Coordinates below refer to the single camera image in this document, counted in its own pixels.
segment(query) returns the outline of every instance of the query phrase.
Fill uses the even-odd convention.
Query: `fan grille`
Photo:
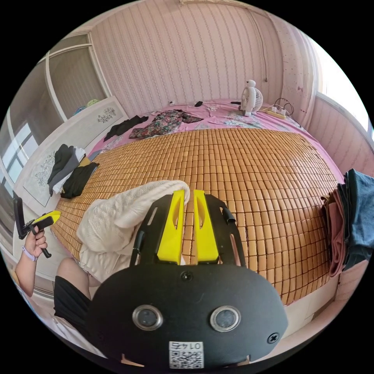
[[[261,109],[262,104],[264,102],[264,98],[262,96],[262,93],[256,87],[254,89],[256,91],[256,103],[254,105],[253,112],[257,112]]]

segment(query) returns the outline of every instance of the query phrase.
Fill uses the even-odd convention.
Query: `screw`
[[[276,341],[278,341],[279,339],[279,334],[277,332],[271,334],[269,337],[268,337],[268,344],[273,344],[275,343]]]
[[[180,278],[183,280],[183,281],[190,281],[192,280],[193,278],[193,275],[192,275],[192,272],[183,272],[181,275],[180,275]]]

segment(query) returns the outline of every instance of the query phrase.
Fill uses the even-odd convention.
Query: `white headboard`
[[[36,214],[54,210],[60,197],[55,194],[49,196],[47,180],[55,162],[55,152],[66,144],[83,148],[88,153],[93,141],[98,141],[113,125],[126,119],[128,116],[115,96],[71,117],[49,135],[29,158],[14,186],[15,193]]]

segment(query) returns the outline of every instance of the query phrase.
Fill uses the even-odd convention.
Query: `pink towel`
[[[330,265],[330,277],[339,275],[343,270],[346,257],[346,246],[344,243],[344,213],[337,189],[333,192],[336,203],[328,205],[331,222],[331,247],[332,260]]]

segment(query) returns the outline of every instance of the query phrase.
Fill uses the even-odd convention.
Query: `black shorts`
[[[55,316],[65,319],[86,339],[86,315],[91,300],[66,279],[56,276],[55,279]]]

